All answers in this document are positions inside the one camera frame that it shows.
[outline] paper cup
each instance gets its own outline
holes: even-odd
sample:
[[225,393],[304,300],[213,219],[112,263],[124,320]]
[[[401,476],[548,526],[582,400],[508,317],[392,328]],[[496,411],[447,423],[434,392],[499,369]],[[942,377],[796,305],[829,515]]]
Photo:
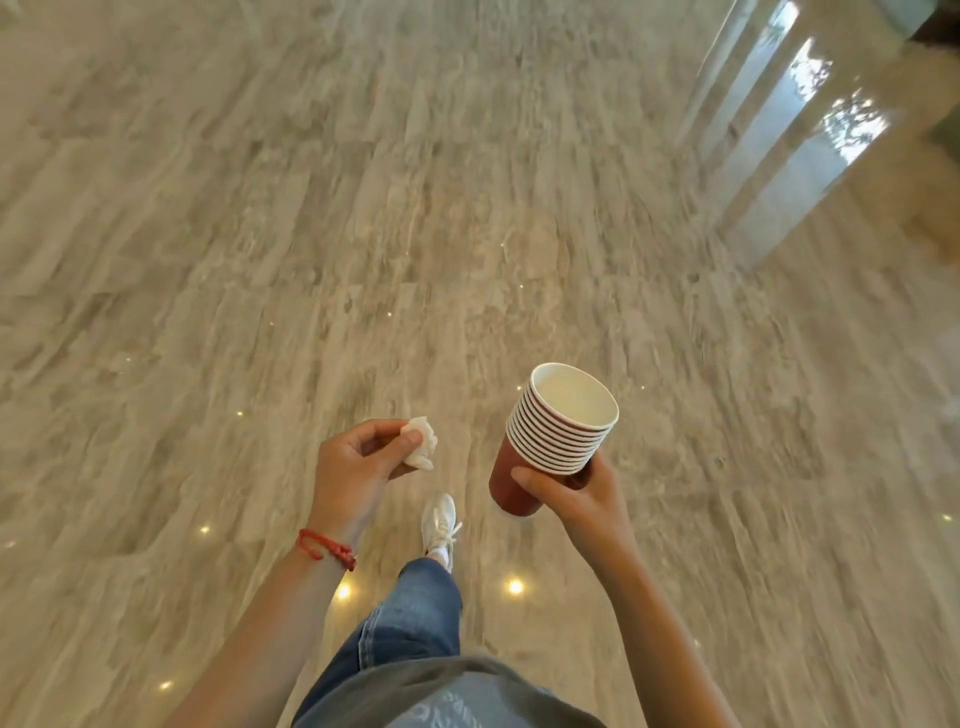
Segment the paper cup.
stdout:
[[523,457],[514,449],[509,438],[504,437],[500,443],[500,451],[496,454],[496,460],[493,462],[493,471],[490,473],[490,495],[504,513],[518,518],[533,516],[543,505],[539,500],[531,496],[519,485],[517,485],[511,474],[516,467],[532,468],[549,475],[559,483],[563,483],[567,488],[580,490],[586,482],[579,482],[568,475],[557,475],[548,473],[538,468],[533,463],[523,459]]
[[613,395],[586,372],[539,365],[507,421],[491,473],[493,500],[514,516],[532,515],[540,503],[514,482],[511,470],[533,468],[570,487],[570,477],[587,465],[618,417]]

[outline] forearm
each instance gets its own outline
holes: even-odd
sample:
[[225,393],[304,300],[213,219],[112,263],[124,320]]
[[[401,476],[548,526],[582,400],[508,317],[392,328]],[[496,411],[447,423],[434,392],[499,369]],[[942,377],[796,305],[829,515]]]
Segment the forearm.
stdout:
[[650,728],[739,726],[686,628],[639,555],[623,550],[596,569],[610,597],[636,695]]
[[291,550],[274,567],[223,649],[168,726],[276,725],[344,569],[332,556],[315,561]]

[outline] hand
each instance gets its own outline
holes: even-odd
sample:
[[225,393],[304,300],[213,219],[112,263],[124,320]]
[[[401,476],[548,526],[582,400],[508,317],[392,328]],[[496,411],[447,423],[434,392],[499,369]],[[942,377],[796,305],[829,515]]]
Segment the hand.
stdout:
[[574,477],[587,485],[573,490],[552,477],[514,468],[514,480],[531,496],[560,517],[570,541],[594,571],[612,555],[636,555],[636,538],[627,514],[627,502],[616,473],[596,451],[582,473]]
[[388,480],[414,470],[403,460],[423,442],[400,434],[406,420],[367,420],[320,445],[307,528],[356,548]]

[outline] blue jeans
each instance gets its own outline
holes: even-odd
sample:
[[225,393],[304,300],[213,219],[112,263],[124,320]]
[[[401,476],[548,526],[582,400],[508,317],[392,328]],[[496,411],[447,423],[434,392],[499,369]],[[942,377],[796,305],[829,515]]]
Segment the blue jeans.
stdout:
[[300,704],[294,722],[361,670],[459,655],[463,608],[460,590],[444,567],[425,556],[411,561],[394,590],[337,650]]

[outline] left hand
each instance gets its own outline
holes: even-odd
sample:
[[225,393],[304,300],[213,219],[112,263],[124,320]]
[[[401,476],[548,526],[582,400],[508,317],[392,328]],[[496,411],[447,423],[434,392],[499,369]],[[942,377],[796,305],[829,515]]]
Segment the left hand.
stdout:
[[403,460],[423,442],[400,434],[407,420],[367,420],[320,445],[306,527],[356,548],[388,480],[414,468]]

